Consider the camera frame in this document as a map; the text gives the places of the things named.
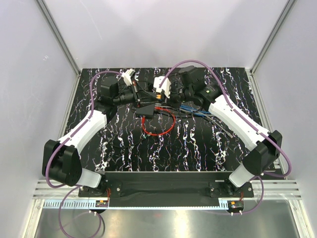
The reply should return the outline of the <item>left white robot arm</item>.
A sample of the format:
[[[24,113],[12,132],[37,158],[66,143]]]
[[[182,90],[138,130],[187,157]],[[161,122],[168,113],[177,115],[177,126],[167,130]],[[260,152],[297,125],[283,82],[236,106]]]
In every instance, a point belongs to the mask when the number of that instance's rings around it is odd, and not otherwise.
[[[49,140],[44,146],[42,174],[48,186],[87,186],[95,196],[106,193],[107,184],[102,175],[82,168],[80,154],[95,134],[104,128],[117,113],[117,107],[135,102],[133,93],[121,95],[116,71],[101,82],[100,96],[91,99],[91,109],[69,133],[59,140]]]

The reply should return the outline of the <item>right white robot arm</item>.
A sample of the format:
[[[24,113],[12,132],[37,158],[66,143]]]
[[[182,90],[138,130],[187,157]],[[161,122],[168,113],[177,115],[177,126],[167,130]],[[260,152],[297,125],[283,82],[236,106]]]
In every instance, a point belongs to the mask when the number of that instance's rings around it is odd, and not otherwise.
[[[155,79],[156,91],[163,91],[167,101],[192,101],[202,107],[225,123],[249,150],[242,163],[224,182],[226,193],[237,196],[247,182],[266,174],[267,168],[280,157],[282,135],[277,130],[269,131],[245,114],[226,94],[218,77],[215,77],[215,83],[210,84],[197,78],[198,68],[193,65],[178,69],[176,74],[183,88],[173,92],[169,76],[175,73],[175,69],[173,67],[165,76]]]

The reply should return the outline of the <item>black network switch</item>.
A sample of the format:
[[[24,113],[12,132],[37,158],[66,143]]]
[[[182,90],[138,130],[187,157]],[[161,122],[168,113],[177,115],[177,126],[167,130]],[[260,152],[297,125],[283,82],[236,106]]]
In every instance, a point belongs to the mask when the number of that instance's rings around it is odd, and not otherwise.
[[[139,91],[138,100],[135,103],[135,114],[137,117],[152,119],[154,115],[155,104],[159,101],[155,93]]]

